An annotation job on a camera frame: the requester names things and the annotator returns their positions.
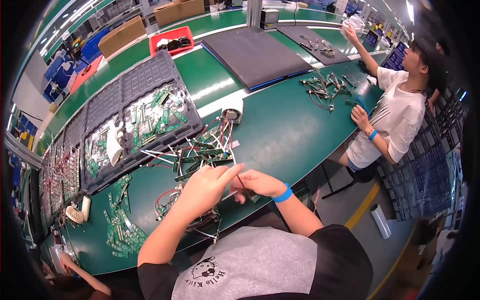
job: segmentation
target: green workbench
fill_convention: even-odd
[[[240,16],[243,18],[242,21],[238,17],[239,19],[235,22],[245,22],[245,12],[234,12],[241,12]],[[230,14],[236,17],[234,12],[223,13],[219,16]],[[313,18],[312,16],[302,16],[299,14],[300,12],[297,12],[297,19],[320,19],[318,15]],[[216,24],[218,19],[210,18],[210,16],[204,18],[211,19],[208,23],[211,26],[214,26],[213,24],[219,26]],[[191,26],[190,22],[199,22],[201,19],[188,21],[185,24]],[[223,27],[232,25],[228,18],[224,22],[226,24]],[[340,31],[314,30],[328,39],[333,46],[344,52],[348,51],[347,54],[350,54],[352,46],[340,34]],[[193,31],[194,35],[199,34],[196,29]],[[199,32],[204,33],[205,29],[199,30]],[[305,60],[311,63],[317,62],[307,51],[280,32],[272,31],[270,34]],[[119,73],[148,55],[148,40],[144,40],[112,59],[107,66],[96,72],[70,95],[65,104],[59,108],[48,128],[55,135],[89,96]],[[381,62],[385,55],[374,55],[374,58]],[[175,59],[175,64],[191,96],[195,99],[197,108],[204,107],[242,89],[238,80],[203,48]],[[360,79],[360,85],[357,89],[351,88],[351,90],[363,95],[369,109],[373,108],[382,93],[378,87],[367,83],[366,75],[360,72],[356,60],[332,65],[324,70],[334,72],[339,76],[343,74],[356,75]],[[254,168],[275,176],[283,182],[293,184],[326,159],[355,130],[356,125],[350,119],[351,107],[344,104],[342,97],[336,98],[334,112],[324,110],[311,101],[305,88],[299,83],[299,79],[309,78],[315,74],[309,73],[289,79],[244,98],[243,119],[241,124],[234,128],[233,139],[240,143],[240,147],[235,149],[235,158],[237,162],[245,163],[245,169]],[[210,123],[219,114],[220,111],[210,114],[203,118],[203,122]],[[49,140],[45,135],[41,143],[42,147],[46,147],[48,143]],[[139,168],[133,171],[131,176],[128,192],[132,213],[129,215],[129,219],[149,234],[158,225],[158,222],[155,221],[157,217],[155,201],[161,193],[174,187],[176,184],[173,180],[175,174],[168,168],[150,167]],[[112,249],[106,244],[107,223],[103,210],[107,209],[108,211],[109,192],[115,194],[112,186],[91,196],[90,216],[88,222],[83,224],[85,233],[82,228],[73,229],[71,225],[67,225],[66,230],[62,230],[65,237],[72,242],[82,268],[91,274],[113,272],[136,265],[136,255],[129,254],[128,259],[114,257],[111,255]],[[220,203],[218,209],[222,218],[221,230],[253,214],[269,202],[269,198],[262,197],[255,204],[247,202],[239,205],[232,200]],[[216,228],[211,227],[206,232],[214,234]],[[188,236],[182,239],[178,250],[185,249],[201,240]]]
[[[292,9],[278,9],[279,10],[279,19],[280,20],[293,20],[294,10]],[[342,23],[342,17],[339,15],[331,14],[328,12],[319,12],[298,9],[295,14],[297,20],[314,20],[314,21],[326,21],[326,22],[335,22]],[[221,12],[218,14],[204,15],[200,18],[196,18],[191,21],[181,22],[175,25],[166,25],[162,30],[171,30],[178,27],[188,26],[192,31],[192,35],[195,37],[200,34],[205,34],[207,32],[230,27],[234,25],[245,24],[247,22],[247,11],[246,10],[232,10]],[[344,44],[347,43],[339,33],[337,33],[337,39],[340,37],[340,40]],[[305,50],[297,52],[302,53],[302,55],[309,56],[312,59],[314,57],[310,56]],[[48,124],[46,134],[40,138],[38,145],[35,148],[35,152],[39,155],[42,155],[47,149],[48,145],[51,143],[51,136],[55,136],[62,126],[68,121],[68,119],[80,108],[80,106],[85,103],[85,101],[91,97],[96,91],[98,91],[103,85],[107,82],[116,78],[121,72],[127,70],[132,65],[137,63],[140,60],[143,60],[150,56],[150,48],[148,46],[148,39],[145,39],[132,47],[128,48],[121,54],[114,57],[108,62],[108,65],[104,66],[98,70],[93,76],[88,78],[76,91],[71,93],[67,102],[68,105],[62,105],[59,107],[55,116]],[[194,95],[204,89],[211,87],[213,84],[222,82],[229,78],[234,79],[227,69],[225,69],[216,59],[214,59],[208,52],[204,49],[201,51],[195,51],[189,55],[182,56],[175,60],[175,63],[179,69],[182,78],[187,85],[187,88],[191,95]],[[206,71],[210,76],[198,76],[195,70],[199,70],[202,74]],[[235,84],[229,85],[226,89],[218,90],[211,94],[206,95],[199,99],[201,102],[207,103],[208,101],[213,101],[219,99],[219,95],[226,96],[231,92],[240,90],[242,86],[239,81],[234,79]]]

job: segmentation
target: black mat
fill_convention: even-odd
[[[315,40],[316,38],[318,39],[318,49],[317,50],[309,50],[303,46],[306,51],[310,52],[313,56],[315,56],[319,61],[322,62],[325,66],[332,65],[334,63],[340,63],[340,62],[345,62],[345,61],[350,61],[348,56],[340,52],[338,48],[335,47],[330,47],[335,51],[335,57],[329,57],[326,56],[322,53],[320,53],[320,49],[323,48],[322,40],[326,40],[320,35],[318,35],[316,32],[311,30],[310,28],[307,28],[305,26],[279,26],[277,28],[278,31],[281,33],[285,34],[288,36],[290,39],[292,39],[294,42],[297,44],[304,43],[305,45],[308,45],[308,41],[300,35],[308,36],[309,38],[312,38]]]
[[[250,90],[274,84],[312,67],[259,28],[238,28],[206,36],[202,45]]]

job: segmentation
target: black and white t-shirt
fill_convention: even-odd
[[[417,135],[425,114],[426,96],[400,90],[397,85],[408,78],[406,71],[377,69],[378,85],[385,92],[370,113],[370,124],[388,143],[388,153],[395,162],[408,151]],[[364,132],[358,132],[347,144],[346,152],[351,162],[366,168],[382,154],[369,141]]]
[[[308,238],[271,227],[242,227],[211,245],[180,275],[142,264],[140,286],[157,299],[365,299],[373,269],[348,228],[330,225]]]

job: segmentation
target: yellow floor line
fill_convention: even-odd
[[[345,223],[345,227],[352,230],[355,224],[360,220],[361,216],[365,213],[365,211],[370,207],[373,199],[377,195],[378,191],[380,190],[380,184],[378,181],[372,186],[372,189],[368,193],[367,197],[363,200],[360,206],[357,208],[355,213],[350,217],[350,219]]]
[[[376,295],[376,294],[378,293],[378,291],[383,287],[383,285],[385,284],[385,282],[387,281],[387,279],[388,279],[388,278],[390,277],[390,275],[393,273],[393,270],[395,270],[395,267],[396,267],[396,265],[398,264],[398,262],[400,261],[400,258],[402,257],[403,252],[405,252],[405,249],[407,248],[408,244],[410,243],[410,239],[412,238],[413,231],[415,231],[415,226],[412,228],[412,232],[411,232],[410,235],[408,236],[407,242],[405,243],[405,246],[403,246],[402,252],[400,252],[400,254],[398,255],[395,263],[394,263],[393,266],[390,268],[390,270],[388,271],[387,275],[385,275],[385,277],[383,278],[383,280],[377,285],[377,288],[373,290],[373,292],[370,294],[370,296],[368,296],[367,300],[371,300],[373,297],[375,297],[375,295]]]

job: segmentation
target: gray t-shirt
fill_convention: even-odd
[[[331,225],[308,238],[271,227],[242,227],[208,247],[179,275],[169,264],[142,264],[138,274],[145,299],[364,299],[373,272],[350,231]]]

